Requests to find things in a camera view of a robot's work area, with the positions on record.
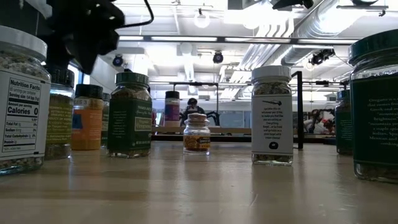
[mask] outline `spice jar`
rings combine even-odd
[[[353,124],[351,120],[351,101],[349,90],[337,93],[336,114],[336,148],[342,155],[353,154]]]
[[[180,126],[180,93],[177,91],[166,91],[164,108],[164,126]]]
[[[0,175],[42,166],[50,101],[50,74],[40,65],[47,45],[0,26]]]
[[[104,101],[104,108],[102,110],[101,147],[106,149],[108,145],[109,101],[111,100],[111,95],[103,93],[102,100]]]
[[[210,149],[210,122],[200,113],[188,114],[185,121],[183,145],[185,154],[208,155]]]
[[[360,179],[398,183],[398,30],[349,48],[354,171]]]
[[[252,161],[290,166],[293,162],[293,109],[290,68],[265,66],[252,71]]]
[[[75,74],[68,69],[45,68],[51,74],[51,91],[44,159],[64,159],[70,154]]]
[[[73,101],[72,150],[95,150],[101,147],[103,88],[76,85]]]
[[[108,156],[147,156],[152,135],[148,76],[121,72],[116,74],[116,86],[109,107]]]

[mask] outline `seasoning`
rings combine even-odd
[[[103,93],[102,100],[104,101],[104,108],[102,110],[101,147],[106,149],[108,145],[109,101],[111,100],[111,95]]]
[[[337,93],[336,106],[336,148],[342,155],[353,154],[353,124],[351,120],[351,103],[349,90]]]
[[[101,147],[103,88],[77,84],[73,101],[72,150],[95,150]]]
[[[188,114],[185,121],[183,145],[185,154],[208,155],[210,149],[210,129],[206,115],[200,113]]]
[[[51,74],[51,91],[44,159],[64,159],[70,154],[75,74],[67,69],[45,68]]]
[[[354,171],[359,179],[398,183],[398,30],[349,48]]]
[[[0,175],[43,164],[50,75],[40,65],[47,45],[25,32],[0,26]]]
[[[290,166],[293,162],[290,68],[266,66],[252,71],[252,161]]]
[[[180,126],[180,93],[177,91],[166,91],[164,106],[164,126]]]
[[[108,156],[147,156],[152,131],[152,98],[148,76],[134,72],[116,74],[117,88],[109,107]]]

